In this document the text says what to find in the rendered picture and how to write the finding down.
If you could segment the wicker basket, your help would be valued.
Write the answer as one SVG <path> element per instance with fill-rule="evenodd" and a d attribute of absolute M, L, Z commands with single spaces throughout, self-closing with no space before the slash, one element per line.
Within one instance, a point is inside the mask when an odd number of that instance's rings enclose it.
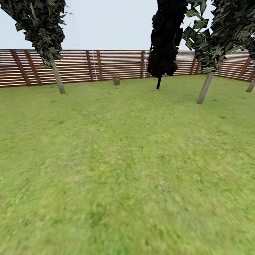
<path fill-rule="evenodd" d="M 113 82 L 114 82 L 114 85 L 120 85 L 120 77 L 119 76 L 113 77 Z"/>

